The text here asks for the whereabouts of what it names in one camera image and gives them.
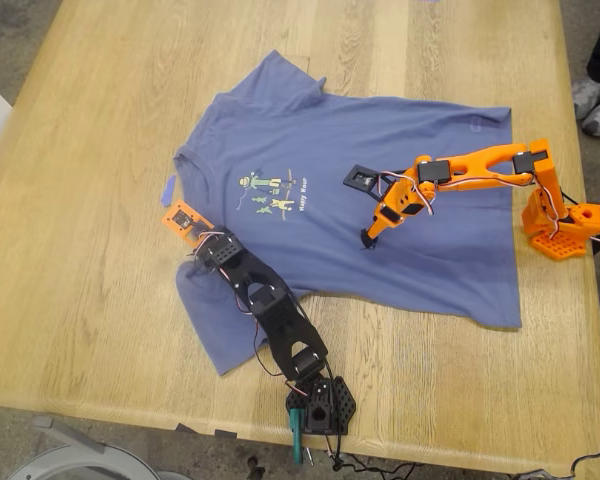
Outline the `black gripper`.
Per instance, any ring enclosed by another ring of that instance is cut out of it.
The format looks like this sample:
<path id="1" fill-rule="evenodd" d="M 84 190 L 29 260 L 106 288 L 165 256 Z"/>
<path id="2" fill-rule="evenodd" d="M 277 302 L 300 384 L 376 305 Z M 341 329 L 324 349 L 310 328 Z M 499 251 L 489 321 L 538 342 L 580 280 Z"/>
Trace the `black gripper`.
<path id="1" fill-rule="evenodd" d="M 226 227 L 215 227 L 199 235 L 201 243 L 182 263 L 182 276 L 193 278 L 222 269 L 228 274 L 243 270 L 244 247 Z"/>

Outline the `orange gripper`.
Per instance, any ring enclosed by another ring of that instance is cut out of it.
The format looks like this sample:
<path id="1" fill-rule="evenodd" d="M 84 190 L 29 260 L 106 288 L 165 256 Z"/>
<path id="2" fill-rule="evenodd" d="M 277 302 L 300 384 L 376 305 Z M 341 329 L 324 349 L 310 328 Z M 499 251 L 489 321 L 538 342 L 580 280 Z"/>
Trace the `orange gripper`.
<path id="1" fill-rule="evenodd" d="M 384 231 L 396 228 L 409 216 L 415 216 L 422 210 L 432 215 L 435 188 L 434 182 L 420 182 L 414 173 L 378 173 L 375 189 L 379 197 L 374 209 L 374 222 L 360 232 L 364 248 L 374 249 Z"/>

